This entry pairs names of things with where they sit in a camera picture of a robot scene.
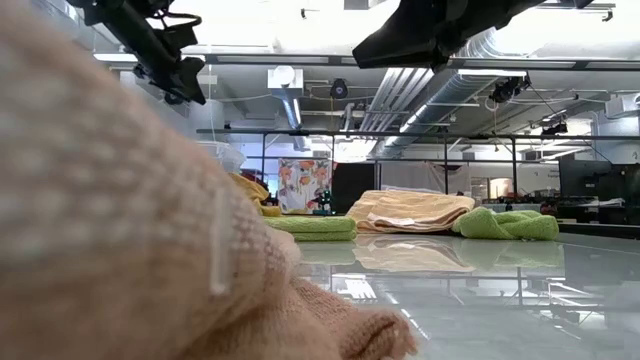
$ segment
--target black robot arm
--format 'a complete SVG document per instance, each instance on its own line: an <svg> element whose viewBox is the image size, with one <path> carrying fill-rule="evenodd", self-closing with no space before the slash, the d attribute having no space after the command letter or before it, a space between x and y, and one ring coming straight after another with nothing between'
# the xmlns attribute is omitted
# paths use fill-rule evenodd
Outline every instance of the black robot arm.
<svg viewBox="0 0 640 360"><path fill-rule="evenodd" d="M584 7L593 0L560 0ZM401 0L398 9L376 32L353 50L361 68L446 65L469 39L544 0Z"/></svg>
<svg viewBox="0 0 640 360"><path fill-rule="evenodd" d="M195 57L182 58L181 49L198 43L193 27L201 23L198 16L169 12L173 0L67 0L84 10L85 25L102 23L120 40L125 51L139 63L134 73L165 91L170 104L184 101L205 103L197 74L204 61ZM154 29L147 18L192 19L191 22Z"/></svg>

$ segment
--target peach knit fabric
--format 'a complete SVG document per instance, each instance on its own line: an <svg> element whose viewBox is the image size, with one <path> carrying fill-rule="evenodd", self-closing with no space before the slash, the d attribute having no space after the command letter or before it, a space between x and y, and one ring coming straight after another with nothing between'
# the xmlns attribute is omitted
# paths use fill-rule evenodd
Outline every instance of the peach knit fabric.
<svg viewBox="0 0 640 360"><path fill-rule="evenodd" d="M0 358L415 350L395 313L295 278L291 237L23 3L0 1Z"/></svg>

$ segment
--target lime green towel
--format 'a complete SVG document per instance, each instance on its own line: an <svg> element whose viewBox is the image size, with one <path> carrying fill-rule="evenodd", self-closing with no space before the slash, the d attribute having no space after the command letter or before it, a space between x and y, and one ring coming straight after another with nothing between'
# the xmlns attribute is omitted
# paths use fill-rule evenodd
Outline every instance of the lime green towel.
<svg viewBox="0 0 640 360"><path fill-rule="evenodd" d="M352 241L356 238L356 231L341 231L331 233L291 233L296 241Z"/></svg>
<svg viewBox="0 0 640 360"><path fill-rule="evenodd" d="M345 216L280 216L264 218L267 225L288 233L349 233L356 222Z"/></svg>
<svg viewBox="0 0 640 360"><path fill-rule="evenodd" d="M558 236L558 223L553 216L535 211L510 211L496 214L479 207L460 216L453 231L470 239L553 240Z"/></svg>

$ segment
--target knitted cloth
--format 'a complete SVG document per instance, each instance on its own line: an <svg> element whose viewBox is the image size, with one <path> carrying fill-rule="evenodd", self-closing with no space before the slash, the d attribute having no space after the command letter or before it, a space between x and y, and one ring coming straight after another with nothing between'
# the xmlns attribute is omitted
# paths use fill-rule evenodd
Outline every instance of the knitted cloth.
<svg viewBox="0 0 640 360"><path fill-rule="evenodd" d="M453 231L471 239L553 240L558 236L558 222L553 216L536 211L509 211L496 214L479 207L459 217Z"/></svg>
<svg viewBox="0 0 640 360"><path fill-rule="evenodd" d="M353 204L347 216L356 221L359 233L428 233L450 229L474 204L465 196L370 190Z"/></svg>
<svg viewBox="0 0 640 360"><path fill-rule="evenodd" d="M356 222L344 216L282 216L265 221L272 228L289 233L349 233L356 228Z"/></svg>
<svg viewBox="0 0 640 360"><path fill-rule="evenodd" d="M269 197L269 192L255 181L251 181L244 176L229 173L231 179L238 185L254 206L263 216L282 216L279 206L264 206L260 202Z"/></svg>
<svg viewBox="0 0 640 360"><path fill-rule="evenodd" d="M292 277L224 170L112 74L0 1L1 359L380 359L393 312Z"/></svg>

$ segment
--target yellow cloth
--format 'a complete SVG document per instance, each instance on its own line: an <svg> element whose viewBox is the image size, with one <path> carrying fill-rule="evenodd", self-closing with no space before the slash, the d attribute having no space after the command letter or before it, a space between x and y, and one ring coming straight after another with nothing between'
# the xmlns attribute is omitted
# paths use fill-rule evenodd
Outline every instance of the yellow cloth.
<svg viewBox="0 0 640 360"><path fill-rule="evenodd" d="M360 233L435 232L450 229L475 200L465 196L414 191L371 190L362 194L347 216Z"/></svg>
<svg viewBox="0 0 640 360"><path fill-rule="evenodd" d="M262 187L262 185L253 182L244 176L238 174L229 173L229 176L233 179L233 181L238 185L244 193L249 197L249 200L253 202L256 208L260 211L262 216L282 216L282 212L280 208L277 206L264 206L260 204L261 201L264 201L269 197L269 192Z"/></svg>

